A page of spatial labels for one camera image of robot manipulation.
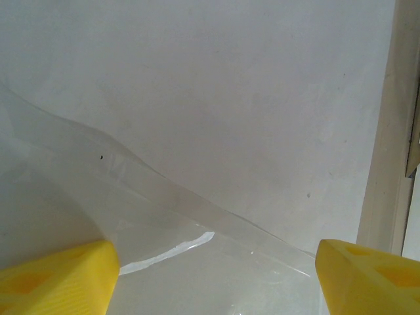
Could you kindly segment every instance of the white wall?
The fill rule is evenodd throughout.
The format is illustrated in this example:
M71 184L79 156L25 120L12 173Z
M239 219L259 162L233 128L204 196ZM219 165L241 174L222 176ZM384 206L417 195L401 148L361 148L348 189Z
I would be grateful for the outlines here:
M355 241L393 0L0 3L0 78L315 252Z

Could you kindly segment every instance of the beige door frame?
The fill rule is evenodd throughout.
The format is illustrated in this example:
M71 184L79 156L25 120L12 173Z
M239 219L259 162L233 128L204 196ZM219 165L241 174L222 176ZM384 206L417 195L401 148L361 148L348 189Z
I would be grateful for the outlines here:
M397 0L357 243L398 255L413 187L406 171L419 86L419 44L420 3Z

